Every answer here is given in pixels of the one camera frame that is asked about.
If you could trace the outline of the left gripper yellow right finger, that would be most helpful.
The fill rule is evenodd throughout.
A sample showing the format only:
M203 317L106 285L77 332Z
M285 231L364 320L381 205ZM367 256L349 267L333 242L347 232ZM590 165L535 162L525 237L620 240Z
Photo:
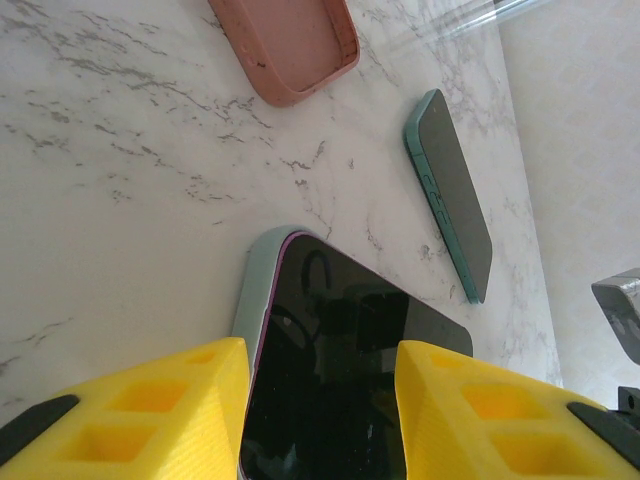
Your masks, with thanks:
M400 343L395 393L410 479L636 479L574 414L614 412L569 390L429 343Z

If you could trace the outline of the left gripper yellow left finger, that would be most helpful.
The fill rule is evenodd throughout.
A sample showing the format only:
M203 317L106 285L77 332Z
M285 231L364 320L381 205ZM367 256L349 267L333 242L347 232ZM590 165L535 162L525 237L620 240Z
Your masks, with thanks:
M235 479L246 344L226 337L74 385L1 428L4 479Z

